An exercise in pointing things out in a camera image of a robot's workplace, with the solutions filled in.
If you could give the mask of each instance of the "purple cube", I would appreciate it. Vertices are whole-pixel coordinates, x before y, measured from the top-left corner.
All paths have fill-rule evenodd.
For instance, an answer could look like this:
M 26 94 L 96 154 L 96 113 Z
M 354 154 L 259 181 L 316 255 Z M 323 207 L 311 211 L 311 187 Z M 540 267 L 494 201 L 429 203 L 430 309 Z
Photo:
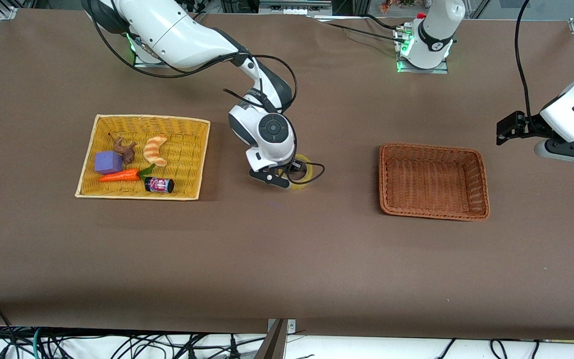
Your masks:
M 94 171 L 107 175 L 123 171 L 123 157 L 114 151 L 97 152 L 94 155 Z

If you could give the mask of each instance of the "orange carrot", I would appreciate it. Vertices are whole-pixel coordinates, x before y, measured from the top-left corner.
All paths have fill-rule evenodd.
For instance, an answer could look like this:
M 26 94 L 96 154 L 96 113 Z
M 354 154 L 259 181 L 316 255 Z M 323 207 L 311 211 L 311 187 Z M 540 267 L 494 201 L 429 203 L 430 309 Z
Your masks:
M 144 180 L 146 175 L 150 175 L 154 165 L 146 168 L 143 171 L 139 171 L 138 168 L 130 168 L 129 170 L 123 170 L 121 172 L 110 173 L 99 178 L 99 182 L 116 182 L 116 181 L 139 181 Z

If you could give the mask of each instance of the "wicker basket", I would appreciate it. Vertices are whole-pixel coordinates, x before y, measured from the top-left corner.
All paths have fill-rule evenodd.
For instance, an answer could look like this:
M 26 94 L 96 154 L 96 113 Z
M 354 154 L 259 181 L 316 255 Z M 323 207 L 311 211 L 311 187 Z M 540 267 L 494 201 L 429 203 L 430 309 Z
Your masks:
M 481 154 L 468 148 L 382 145 L 380 207 L 399 216 L 485 220 L 488 191 Z
M 149 115 L 98 115 L 94 120 L 86 161 L 76 197 L 195 200 L 201 188 L 203 162 L 207 150 L 210 123 L 194 118 Z M 111 151 L 114 140 L 123 137 L 124 145 L 136 142 L 134 162 L 129 168 L 148 168 L 143 157 L 146 141 L 157 134 L 166 134 L 168 141 L 161 146 L 161 156 L 167 159 L 164 168 L 154 168 L 151 176 L 174 180 L 173 193 L 152 193 L 143 181 L 98 182 L 94 172 L 94 154 Z

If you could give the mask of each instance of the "black can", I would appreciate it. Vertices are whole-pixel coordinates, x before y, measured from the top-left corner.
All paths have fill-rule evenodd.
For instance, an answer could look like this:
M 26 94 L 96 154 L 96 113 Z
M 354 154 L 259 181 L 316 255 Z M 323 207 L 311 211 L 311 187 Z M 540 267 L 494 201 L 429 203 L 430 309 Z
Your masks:
M 174 190 L 174 180 L 166 178 L 146 177 L 145 190 L 155 193 L 171 193 Z

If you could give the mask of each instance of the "table surface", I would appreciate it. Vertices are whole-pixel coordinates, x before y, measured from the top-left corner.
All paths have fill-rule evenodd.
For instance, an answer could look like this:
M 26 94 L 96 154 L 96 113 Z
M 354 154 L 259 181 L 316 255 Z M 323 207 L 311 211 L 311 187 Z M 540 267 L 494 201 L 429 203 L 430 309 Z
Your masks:
M 524 109 L 514 22 L 464 21 L 448 75 L 397 73 L 390 41 L 305 16 L 204 23 L 294 68 L 287 115 L 327 172 L 302 191 L 248 176 L 221 89 L 251 82 L 232 65 L 149 78 L 84 12 L 22 9 L 0 27 L 0 307 L 14 325 L 261 332 L 296 318 L 310 334 L 574 337 L 574 164 L 537 157 L 536 139 L 495 145 L 496 122 Z M 527 22 L 520 43 L 537 111 L 574 80 L 574 35 Z M 212 121 L 200 200 L 75 198 L 96 114 Z M 490 218 L 382 213 L 389 141 L 479 150 Z

